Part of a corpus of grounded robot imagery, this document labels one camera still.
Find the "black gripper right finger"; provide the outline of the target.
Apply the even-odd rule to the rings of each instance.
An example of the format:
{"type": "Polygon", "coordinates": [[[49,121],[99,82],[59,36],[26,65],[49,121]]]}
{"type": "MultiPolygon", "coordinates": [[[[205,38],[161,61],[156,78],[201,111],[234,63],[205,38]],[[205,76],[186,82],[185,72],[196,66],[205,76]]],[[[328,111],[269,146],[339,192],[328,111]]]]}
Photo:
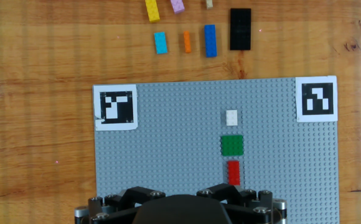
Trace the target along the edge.
{"type": "Polygon", "coordinates": [[[287,201],[269,190],[255,191],[237,185],[218,184],[197,191],[199,197],[220,203],[232,224],[287,224],[287,201]]]}

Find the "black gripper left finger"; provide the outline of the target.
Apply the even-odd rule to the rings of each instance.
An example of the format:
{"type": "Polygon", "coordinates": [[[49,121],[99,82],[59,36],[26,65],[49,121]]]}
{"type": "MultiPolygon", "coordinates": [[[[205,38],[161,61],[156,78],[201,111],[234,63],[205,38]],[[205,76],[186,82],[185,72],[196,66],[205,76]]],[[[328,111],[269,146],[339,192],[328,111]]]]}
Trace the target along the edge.
{"type": "Polygon", "coordinates": [[[136,204],[164,198],[166,194],[145,187],[132,187],[119,194],[88,199],[88,205],[74,209],[74,224],[85,223],[133,223],[138,212],[136,204]]]}

